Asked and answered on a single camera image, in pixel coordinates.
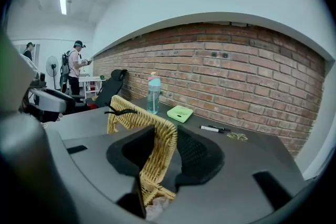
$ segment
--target brick wall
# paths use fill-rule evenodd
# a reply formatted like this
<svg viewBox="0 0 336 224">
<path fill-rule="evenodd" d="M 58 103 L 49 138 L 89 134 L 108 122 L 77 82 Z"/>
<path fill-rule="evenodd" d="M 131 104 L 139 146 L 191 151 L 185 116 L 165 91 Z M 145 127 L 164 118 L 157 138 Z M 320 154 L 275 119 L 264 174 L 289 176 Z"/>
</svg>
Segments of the brick wall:
<svg viewBox="0 0 336 224">
<path fill-rule="evenodd" d="M 161 101 L 216 121 L 280 136 L 292 155 L 317 117 L 324 60 L 305 45 L 257 26 L 189 24 L 123 42 L 96 56 L 95 76 L 126 68 L 120 94 L 147 95 L 162 77 Z"/>
</svg>

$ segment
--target wicker basket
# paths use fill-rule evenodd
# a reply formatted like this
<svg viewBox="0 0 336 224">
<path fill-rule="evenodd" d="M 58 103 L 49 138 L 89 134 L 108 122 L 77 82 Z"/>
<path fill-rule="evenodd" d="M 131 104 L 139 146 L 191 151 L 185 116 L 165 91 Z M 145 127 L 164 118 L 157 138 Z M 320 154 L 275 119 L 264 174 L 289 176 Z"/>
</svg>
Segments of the wicker basket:
<svg viewBox="0 0 336 224">
<path fill-rule="evenodd" d="M 165 196 L 172 200 L 175 193 L 159 185 L 168 169 L 177 144 L 177 130 L 173 123 L 147 112 L 124 98 L 114 95 L 111 99 L 111 106 L 120 111 L 133 109 L 135 113 L 116 116 L 109 114 L 107 132 L 115 133 L 117 122 L 120 122 L 126 129 L 155 126 L 154 149 L 149 156 L 145 166 L 140 171 L 142 198 L 147 206 L 156 196 Z"/>
</svg>

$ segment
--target standing fan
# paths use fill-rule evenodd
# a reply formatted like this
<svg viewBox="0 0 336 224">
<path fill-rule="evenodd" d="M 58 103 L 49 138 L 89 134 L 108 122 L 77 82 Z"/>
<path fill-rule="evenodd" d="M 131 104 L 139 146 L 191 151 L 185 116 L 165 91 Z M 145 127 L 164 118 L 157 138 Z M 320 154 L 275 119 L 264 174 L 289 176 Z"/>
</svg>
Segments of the standing fan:
<svg viewBox="0 0 336 224">
<path fill-rule="evenodd" d="M 58 71 L 58 61 L 55 56 L 50 56 L 46 63 L 46 70 L 49 76 L 53 77 L 54 79 L 54 87 L 56 89 L 55 84 L 55 76 L 57 75 Z"/>
</svg>

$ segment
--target fluorescent light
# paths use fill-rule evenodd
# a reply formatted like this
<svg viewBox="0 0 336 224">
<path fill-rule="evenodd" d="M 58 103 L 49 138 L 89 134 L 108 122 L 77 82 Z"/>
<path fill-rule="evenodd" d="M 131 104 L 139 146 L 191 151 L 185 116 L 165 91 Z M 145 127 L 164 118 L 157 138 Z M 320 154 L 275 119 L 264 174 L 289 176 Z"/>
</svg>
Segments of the fluorescent light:
<svg viewBox="0 0 336 224">
<path fill-rule="evenodd" d="M 67 0 L 59 0 L 59 3 L 61 4 L 62 14 L 67 15 Z"/>
</svg>

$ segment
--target man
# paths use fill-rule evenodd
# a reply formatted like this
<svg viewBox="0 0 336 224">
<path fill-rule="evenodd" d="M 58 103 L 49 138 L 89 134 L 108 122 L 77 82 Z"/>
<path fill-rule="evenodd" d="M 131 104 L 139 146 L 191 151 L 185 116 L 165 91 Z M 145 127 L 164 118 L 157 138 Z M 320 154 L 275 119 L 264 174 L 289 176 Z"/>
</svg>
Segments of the man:
<svg viewBox="0 0 336 224">
<path fill-rule="evenodd" d="M 32 57 L 31 57 L 32 56 L 31 51 L 33 50 L 34 47 L 35 47 L 35 45 L 33 43 L 29 42 L 26 46 L 25 51 L 23 52 L 23 55 L 28 57 L 31 61 L 33 61 Z"/>
<path fill-rule="evenodd" d="M 84 66 L 91 64 L 90 61 L 85 61 L 83 63 L 78 63 L 79 52 L 83 48 L 83 43 L 77 40 L 74 44 L 74 48 L 69 52 L 68 62 L 69 62 L 69 84 L 71 87 L 71 94 L 79 95 L 79 69 Z"/>
</svg>

